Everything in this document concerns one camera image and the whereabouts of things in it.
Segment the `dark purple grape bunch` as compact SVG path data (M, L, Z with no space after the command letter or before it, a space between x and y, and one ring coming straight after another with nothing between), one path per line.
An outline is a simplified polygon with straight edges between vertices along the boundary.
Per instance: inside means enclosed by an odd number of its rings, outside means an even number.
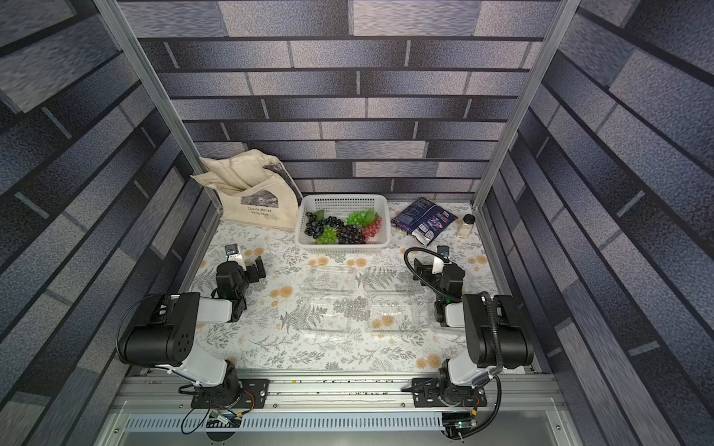
M337 232L338 243L340 245L364 245L366 243L366 236L364 236L364 230L359 226L339 226Z

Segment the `red grape bunch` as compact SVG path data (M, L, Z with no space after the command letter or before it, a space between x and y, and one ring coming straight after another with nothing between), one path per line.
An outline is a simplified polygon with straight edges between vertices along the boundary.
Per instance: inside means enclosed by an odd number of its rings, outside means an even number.
M366 241L374 241L379 234L382 225L382 218L378 217L373 223L363 228L363 234Z

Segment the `clear clamshell container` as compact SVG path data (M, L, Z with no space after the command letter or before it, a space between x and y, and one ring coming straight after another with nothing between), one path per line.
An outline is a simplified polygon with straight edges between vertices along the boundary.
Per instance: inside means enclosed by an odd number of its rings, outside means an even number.
M355 269L342 266L314 266L301 286L306 297L305 323L316 332L345 333L351 320L346 315L357 292Z
M368 267L360 275L360 286L369 331L414 333L430 326L432 298L406 267Z

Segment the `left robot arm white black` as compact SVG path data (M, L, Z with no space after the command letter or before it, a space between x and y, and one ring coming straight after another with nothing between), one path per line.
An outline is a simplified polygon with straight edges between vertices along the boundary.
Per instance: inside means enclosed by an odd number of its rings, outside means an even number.
M262 258L245 267L231 256L217 266L217 288L210 297L197 292L147 295L139 301L138 313L117 334L120 360L186 380L180 393L192 398L193 409L263 408L269 381L241 381L231 362L209 353L194 338L201 323L239 321L247 309L249 284L265 277Z

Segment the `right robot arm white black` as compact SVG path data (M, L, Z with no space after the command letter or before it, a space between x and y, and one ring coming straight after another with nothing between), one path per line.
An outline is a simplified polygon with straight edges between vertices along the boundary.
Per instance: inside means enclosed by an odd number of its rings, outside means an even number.
M535 348L532 323L512 295L462 292L465 271L455 263L409 266L414 279L435 293L435 320L465 331L466 349L446 359L433 378L415 378L405 391L416 407L485 407L485 386L504 370L528 366Z

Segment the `black grape bunch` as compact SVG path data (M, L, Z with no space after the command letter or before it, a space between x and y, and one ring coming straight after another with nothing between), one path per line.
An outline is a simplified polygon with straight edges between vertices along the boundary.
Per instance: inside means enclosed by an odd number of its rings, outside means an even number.
M334 227L338 229L339 226L343 226L344 222L334 216L326 216L323 210L317 211L316 213L308 212L306 214L306 225L303 232L317 239L323 232L325 227Z

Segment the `dark blue snack bag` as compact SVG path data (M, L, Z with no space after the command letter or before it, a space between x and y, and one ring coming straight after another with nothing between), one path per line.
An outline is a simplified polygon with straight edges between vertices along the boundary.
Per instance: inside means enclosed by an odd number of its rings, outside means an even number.
M414 237L423 246L429 246L456 220L457 216L442 206L419 198L396 215L390 223L398 232Z

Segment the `beige canvas tote bag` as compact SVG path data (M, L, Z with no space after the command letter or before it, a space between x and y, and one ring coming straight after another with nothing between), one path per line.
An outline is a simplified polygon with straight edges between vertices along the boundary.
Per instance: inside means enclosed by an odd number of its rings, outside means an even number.
M201 162L207 171L193 179L217 193L223 221L288 232L295 229L303 195L279 158L250 150Z

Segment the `green grape bunch front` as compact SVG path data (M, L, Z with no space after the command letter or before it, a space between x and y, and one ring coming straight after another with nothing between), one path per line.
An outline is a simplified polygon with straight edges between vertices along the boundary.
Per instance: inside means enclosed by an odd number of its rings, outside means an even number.
M325 227L315 242L318 245L337 245L340 242L338 230L334 227Z

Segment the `white plastic basket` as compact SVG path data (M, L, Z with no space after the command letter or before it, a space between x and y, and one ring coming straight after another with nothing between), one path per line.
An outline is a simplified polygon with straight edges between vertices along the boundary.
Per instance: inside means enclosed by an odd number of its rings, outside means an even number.
M382 195L310 195L299 208L295 242L314 254L372 254L390 243L389 220Z

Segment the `floral tablecloth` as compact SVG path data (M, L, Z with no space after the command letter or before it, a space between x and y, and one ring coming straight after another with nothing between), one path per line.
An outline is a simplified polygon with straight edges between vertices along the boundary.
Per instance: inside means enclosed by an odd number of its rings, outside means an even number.
M430 326L414 333L383 333L366 327L367 300L360 275L368 267L405 267L407 260L428 262L417 241L392 234L390 244L372 254L314 254L296 245L290 232L223 222L214 232L191 288L210 295L216 269L226 258L224 247L236 243L246 261L258 256L265 279L247 289L247 310L237 323L208 323L197 329L200 346L239 369L295 369L302 371L431 372L446 359L466 349L466 336L435 320L433 292ZM301 290L310 267L355 269L357 292L347 308L351 327L345 333L306 328L306 297Z

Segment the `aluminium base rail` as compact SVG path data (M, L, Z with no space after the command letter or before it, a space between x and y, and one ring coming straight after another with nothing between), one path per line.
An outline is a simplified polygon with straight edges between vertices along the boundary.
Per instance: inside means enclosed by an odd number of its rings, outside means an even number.
M248 388L232 409L195 409L187 395L176 392L180 381L159 374L125 380L102 433L118 442L129 433L201 433L211 437L234 433L291 432L465 432L483 425L497 410L493 429L522 427L528 420L544 423L558 443L571 427L569 412L549 375L501 377L498 390L489 385L464 403L447 405L428 376L409 374L291 373L241 376Z

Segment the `left aluminium frame post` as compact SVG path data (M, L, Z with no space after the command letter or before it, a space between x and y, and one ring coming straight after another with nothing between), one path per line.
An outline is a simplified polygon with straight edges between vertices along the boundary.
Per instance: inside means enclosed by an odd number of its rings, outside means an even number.
M193 173L206 173L206 167L200 160L199 152L187 128L182 123L141 43L131 30L118 2L115 0L94 0L93 4L167 124L181 152L193 169Z

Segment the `aluminium frame post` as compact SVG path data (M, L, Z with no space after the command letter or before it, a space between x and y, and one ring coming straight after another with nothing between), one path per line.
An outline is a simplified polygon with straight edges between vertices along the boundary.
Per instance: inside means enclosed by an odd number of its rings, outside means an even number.
M524 84L524 89L517 98L511 117L503 129L495 151L487 165L485 175L480 180L472 203L472 209L475 212L480 212L485 206L487 195L489 195L495 183L496 174L498 174L507 152L511 149L517 139L517 130L522 124L524 115L535 98L542 80L546 72L548 72L548 68L550 68L550 63L552 62L559 45L563 41L563 37L565 36L570 23L576 15L576 11L578 10L580 3L580 0L566 0L560 2L552 25L542 42L541 50L539 50L533 67L528 74L528 78Z
M200 160L199 152L187 128L182 123L141 43L131 30L118 2L115 0L94 0L93 4L167 124L181 152L193 169L193 173L206 173L206 167Z

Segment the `right aluminium frame post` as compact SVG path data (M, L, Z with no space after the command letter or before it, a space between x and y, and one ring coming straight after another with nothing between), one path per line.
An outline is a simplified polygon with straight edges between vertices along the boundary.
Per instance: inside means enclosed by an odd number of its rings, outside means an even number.
M533 67L528 74L528 78L524 84L524 89L517 98L511 117L503 129L495 151L487 165L485 175L480 180L472 203L472 209L475 212L480 212L485 206L487 195L489 195L495 183L496 174L498 174L507 152L511 149L517 139L517 130L522 124L524 115L535 98L542 80L546 72L548 72L548 68L550 68L550 63L552 62L559 45L563 41L563 37L565 36L570 23L576 15L576 11L578 10L580 3L580 0L566 0L560 2L552 25L542 42L541 50L539 50Z

